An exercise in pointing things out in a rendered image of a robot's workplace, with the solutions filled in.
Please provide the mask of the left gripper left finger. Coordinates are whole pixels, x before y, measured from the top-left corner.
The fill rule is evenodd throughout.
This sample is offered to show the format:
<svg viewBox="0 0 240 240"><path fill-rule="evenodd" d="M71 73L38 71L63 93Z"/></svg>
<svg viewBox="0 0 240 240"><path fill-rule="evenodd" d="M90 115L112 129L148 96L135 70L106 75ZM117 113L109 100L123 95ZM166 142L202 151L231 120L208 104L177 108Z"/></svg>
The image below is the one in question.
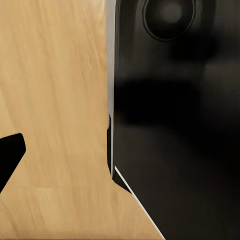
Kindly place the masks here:
<svg viewBox="0 0 240 240"><path fill-rule="evenodd" d="M22 133L0 138L0 193L26 153Z"/></svg>

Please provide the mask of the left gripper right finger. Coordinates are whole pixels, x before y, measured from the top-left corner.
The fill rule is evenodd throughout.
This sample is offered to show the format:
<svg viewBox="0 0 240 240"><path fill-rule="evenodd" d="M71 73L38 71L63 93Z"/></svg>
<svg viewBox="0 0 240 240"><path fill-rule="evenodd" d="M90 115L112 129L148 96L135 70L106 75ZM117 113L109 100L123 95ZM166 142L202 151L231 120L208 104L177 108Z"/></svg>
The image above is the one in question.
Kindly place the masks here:
<svg viewBox="0 0 240 240"><path fill-rule="evenodd" d="M224 151L233 162L235 167L240 173L240 135L235 133L229 133L225 145Z"/></svg>

